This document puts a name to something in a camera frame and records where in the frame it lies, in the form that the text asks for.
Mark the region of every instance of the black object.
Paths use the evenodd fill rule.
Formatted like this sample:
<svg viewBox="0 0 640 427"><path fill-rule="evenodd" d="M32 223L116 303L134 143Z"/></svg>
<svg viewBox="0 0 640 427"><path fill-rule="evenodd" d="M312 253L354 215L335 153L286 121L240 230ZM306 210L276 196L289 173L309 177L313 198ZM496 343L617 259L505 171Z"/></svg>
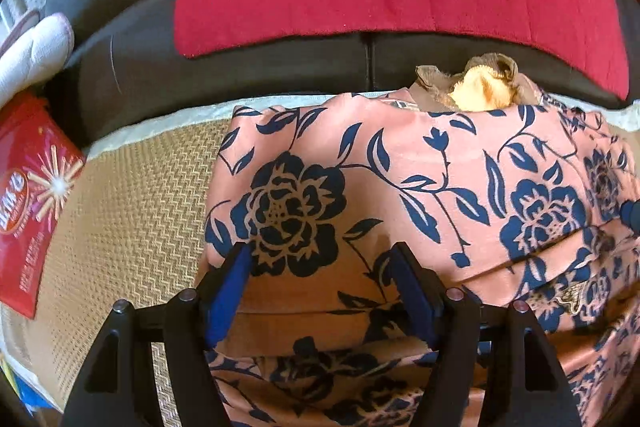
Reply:
<svg viewBox="0 0 640 427"><path fill-rule="evenodd" d="M2 371L0 371L0 425L2 427L38 427L38 422L29 414Z"/></svg>
<svg viewBox="0 0 640 427"><path fill-rule="evenodd" d="M212 347L207 338L220 337L220 323L228 329L250 254L248 245L236 244L197 289L165 305L137 310L117 301L78 374L61 427L161 427L151 342L164 342L182 425L230 427L204 352ZM404 243L392 248L390 269L417 335L439 350L412 427L460 425L479 341L493 343L480 427L580 427L556 354L526 303L485 306L461 289L447 290Z"/></svg>

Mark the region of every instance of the beige woven rug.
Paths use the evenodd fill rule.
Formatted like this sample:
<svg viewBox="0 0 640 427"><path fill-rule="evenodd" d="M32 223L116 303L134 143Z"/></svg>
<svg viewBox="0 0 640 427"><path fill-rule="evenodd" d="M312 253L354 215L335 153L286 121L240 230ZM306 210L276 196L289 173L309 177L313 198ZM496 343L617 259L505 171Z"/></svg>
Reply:
<svg viewBox="0 0 640 427"><path fill-rule="evenodd" d="M167 131L84 168L47 252L35 320L2 314L12 355L61 407L115 300L150 306L191 286L211 165L227 127L218 120ZM165 425L178 426L161 346L154 365Z"/></svg>

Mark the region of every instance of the floral fabric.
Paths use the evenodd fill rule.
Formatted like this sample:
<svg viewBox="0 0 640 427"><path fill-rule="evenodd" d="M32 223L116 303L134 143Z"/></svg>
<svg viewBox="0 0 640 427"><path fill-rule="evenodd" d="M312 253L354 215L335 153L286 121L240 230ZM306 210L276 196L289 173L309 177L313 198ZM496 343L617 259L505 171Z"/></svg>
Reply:
<svg viewBox="0 0 640 427"><path fill-rule="evenodd" d="M482 301L526 298L593 426L640 347L640 245L619 219L634 159L598 113L420 112L406 90L238 107L214 165L206 255L255 270L209 363L236 426L408 425L436 353L412 336L386 252ZM488 346L465 425L475 425Z"/></svg>

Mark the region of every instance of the red snack bag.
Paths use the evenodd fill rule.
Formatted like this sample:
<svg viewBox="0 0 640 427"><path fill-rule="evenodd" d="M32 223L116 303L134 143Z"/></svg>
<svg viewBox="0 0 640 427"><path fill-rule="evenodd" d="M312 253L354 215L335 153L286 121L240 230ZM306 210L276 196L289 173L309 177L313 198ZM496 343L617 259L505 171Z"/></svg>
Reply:
<svg viewBox="0 0 640 427"><path fill-rule="evenodd" d="M30 319L51 235L84 166L44 105L24 91L0 110L0 301Z"/></svg>

